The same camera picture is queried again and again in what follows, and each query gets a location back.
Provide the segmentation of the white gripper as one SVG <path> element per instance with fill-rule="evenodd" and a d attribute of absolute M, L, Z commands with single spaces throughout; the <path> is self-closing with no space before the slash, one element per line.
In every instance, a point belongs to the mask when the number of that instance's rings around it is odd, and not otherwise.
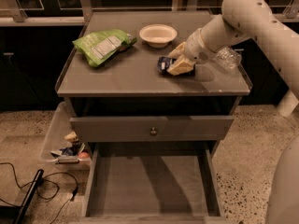
<path fill-rule="evenodd" d="M 186 43 L 180 43 L 168 54 L 168 57 L 174 60 L 167 72 L 172 76 L 191 72 L 195 63 L 207 63 L 215 55 L 216 53 L 211 51 L 204 43 L 201 36 L 201 28 L 199 28 L 189 35 Z"/>

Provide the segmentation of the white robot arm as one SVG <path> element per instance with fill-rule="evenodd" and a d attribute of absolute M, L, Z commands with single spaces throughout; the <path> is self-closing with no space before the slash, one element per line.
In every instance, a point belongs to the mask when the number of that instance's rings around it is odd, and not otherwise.
<path fill-rule="evenodd" d="M 193 32 L 169 56 L 173 76 L 207 63 L 225 47 L 253 39 L 289 90 L 278 105 L 288 117 L 299 102 L 299 34 L 281 23 L 264 0 L 223 0 L 221 14 Z M 299 138 L 282 152 L 274 173 L 265 224 L 299 224 Z"/>

